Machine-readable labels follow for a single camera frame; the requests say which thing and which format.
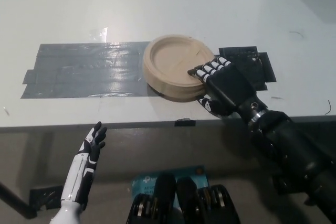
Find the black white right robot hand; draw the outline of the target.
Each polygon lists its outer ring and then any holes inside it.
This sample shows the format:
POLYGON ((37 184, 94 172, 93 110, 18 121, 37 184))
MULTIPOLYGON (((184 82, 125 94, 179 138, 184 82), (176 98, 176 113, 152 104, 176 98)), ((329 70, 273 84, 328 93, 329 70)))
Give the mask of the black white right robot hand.
POLYGON ((268 111, 251 83, 223 57, 196 66, 187 73, 203 84, 205 94, 197 97, 197 101, 216 117, 237 113, 245 123, 254 124, 268 111))

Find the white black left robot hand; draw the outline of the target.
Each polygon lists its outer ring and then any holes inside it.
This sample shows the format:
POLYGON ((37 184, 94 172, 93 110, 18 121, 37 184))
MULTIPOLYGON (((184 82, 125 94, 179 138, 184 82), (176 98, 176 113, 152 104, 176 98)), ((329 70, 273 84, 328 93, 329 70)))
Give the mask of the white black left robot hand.
POLYGON ((98 122, 87 134, 74 156, 61 200, 78 203, 86 208, 101 149, 105 146, 107 128, 98 122))

